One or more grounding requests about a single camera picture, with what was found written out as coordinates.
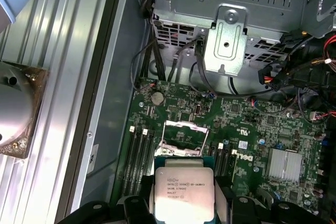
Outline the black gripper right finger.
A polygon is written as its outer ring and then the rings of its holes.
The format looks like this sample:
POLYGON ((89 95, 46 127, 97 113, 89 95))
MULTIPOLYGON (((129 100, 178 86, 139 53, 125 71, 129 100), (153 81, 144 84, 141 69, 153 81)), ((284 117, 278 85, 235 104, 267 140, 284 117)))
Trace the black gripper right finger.
POLYGON ((237 196, 228 178, 215 178, 215 219, 220 223, 316 223, 317 216, 286 201, 266 207, 255 198, 237 196))

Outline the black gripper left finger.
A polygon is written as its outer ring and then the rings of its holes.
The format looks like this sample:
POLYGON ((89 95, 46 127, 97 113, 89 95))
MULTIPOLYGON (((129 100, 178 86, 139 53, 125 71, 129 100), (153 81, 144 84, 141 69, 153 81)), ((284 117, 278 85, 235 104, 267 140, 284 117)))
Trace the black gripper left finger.
POLYGON ((143 176, 138 195, 126 196, 114 206, 103 201, 91 201, 68 215, 62 223, 155 223, 150 213, 150 193, 154 176, 143 176))

